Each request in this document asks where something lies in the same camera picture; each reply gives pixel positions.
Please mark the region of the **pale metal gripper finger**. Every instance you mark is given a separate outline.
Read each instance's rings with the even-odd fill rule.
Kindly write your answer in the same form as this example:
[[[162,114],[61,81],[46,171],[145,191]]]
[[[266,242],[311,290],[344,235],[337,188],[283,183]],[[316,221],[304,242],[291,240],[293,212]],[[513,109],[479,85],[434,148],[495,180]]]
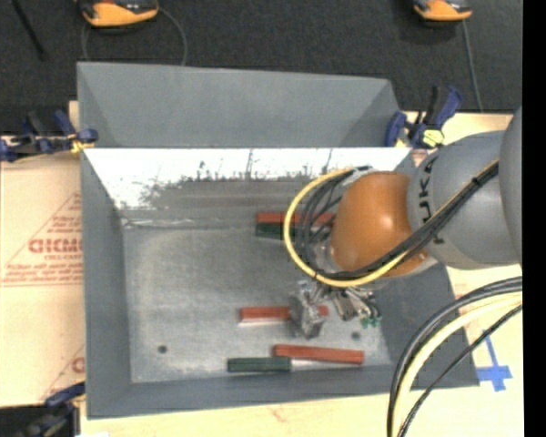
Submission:
[[[290,313],[318,312],[319,289],[299,287],[288,295]]]
[[[298,337],[305,339],[317,338],[326,322],[324,316],[311,316],[303,312],[302,316],[294,320],[295,332]]]

